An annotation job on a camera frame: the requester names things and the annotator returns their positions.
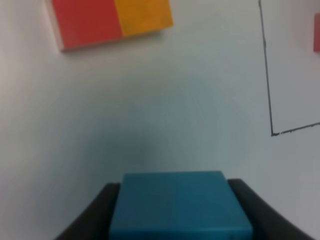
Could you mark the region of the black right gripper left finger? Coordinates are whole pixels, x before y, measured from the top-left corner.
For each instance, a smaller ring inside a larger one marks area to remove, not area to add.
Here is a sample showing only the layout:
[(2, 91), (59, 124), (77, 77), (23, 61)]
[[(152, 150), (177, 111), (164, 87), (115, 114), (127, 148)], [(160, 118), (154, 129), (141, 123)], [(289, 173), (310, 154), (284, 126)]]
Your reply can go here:
[(108, 240), (120, 188), (120, 183), (106, 184), (90, 205), (56, 239)]

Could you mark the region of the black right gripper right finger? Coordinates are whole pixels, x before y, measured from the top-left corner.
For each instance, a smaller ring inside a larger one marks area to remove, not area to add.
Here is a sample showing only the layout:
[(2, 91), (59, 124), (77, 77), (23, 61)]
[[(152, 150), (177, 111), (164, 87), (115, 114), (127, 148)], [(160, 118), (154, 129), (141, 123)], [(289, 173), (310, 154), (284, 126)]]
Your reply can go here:
[(312, 240), (241, 179), (228, 179), (232, 191), (253, 227), (254, 240)]

